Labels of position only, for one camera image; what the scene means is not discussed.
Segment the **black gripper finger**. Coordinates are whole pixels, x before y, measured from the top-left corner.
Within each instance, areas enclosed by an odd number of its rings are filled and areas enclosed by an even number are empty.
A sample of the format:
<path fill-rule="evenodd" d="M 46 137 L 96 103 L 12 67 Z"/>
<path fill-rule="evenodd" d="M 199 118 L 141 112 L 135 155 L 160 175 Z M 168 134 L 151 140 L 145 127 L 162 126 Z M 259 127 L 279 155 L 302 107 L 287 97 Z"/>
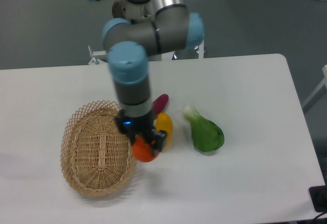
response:
<path fill-rule="evenodd" d="M 130 117 L 125 115 L 125 110 L 121 109 L 116 117 L 114 118 L 115 124 L 119 130 L 119 132 L 125 135 L 131 145 L 135 142 L 136 132 L 133 130 L 133 124 Z"/>
<path fill-rule="evenodd" d="M 164 130 L 152 129 L 148 138 L 151 149 L 151 155 L 157 156 L 166 146 L 168 133 Z"/>

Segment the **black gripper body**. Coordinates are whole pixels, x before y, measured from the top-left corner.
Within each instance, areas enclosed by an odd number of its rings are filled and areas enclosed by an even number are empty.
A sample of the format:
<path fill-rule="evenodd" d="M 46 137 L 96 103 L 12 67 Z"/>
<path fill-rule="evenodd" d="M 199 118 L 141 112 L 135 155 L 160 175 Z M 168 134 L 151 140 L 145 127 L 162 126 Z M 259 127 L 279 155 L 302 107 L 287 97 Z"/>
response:
<path fill-rule="evenodd" d="M 154 111 L 150 110 L 146 114 L 140 117 L 130 117 L 132 120 L 132 124 L 134 127 L 134 131 L 137 136 L 141 136 L 144 138 L 145 142 L 148 143 L 148 138 L 152 129 L 154 129 Z"/>

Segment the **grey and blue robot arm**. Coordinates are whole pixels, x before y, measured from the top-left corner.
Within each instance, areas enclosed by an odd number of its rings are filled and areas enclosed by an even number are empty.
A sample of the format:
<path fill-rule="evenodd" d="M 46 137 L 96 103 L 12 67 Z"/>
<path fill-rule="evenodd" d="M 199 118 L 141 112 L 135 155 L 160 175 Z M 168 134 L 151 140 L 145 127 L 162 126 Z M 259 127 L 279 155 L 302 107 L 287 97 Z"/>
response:
<path fill-rule="evenodd" d="M 115 16 L 102 30 L 102 44 L 121 107 L 115 122 L 131 144 L 141 137 L 156 156 L 163 151 L 168 134 L 153 125 L 149 57 L 200 45 L 204 24 L 198 13 L 188 11 L 184 0 L 121 1 L 123 15 Z"/>

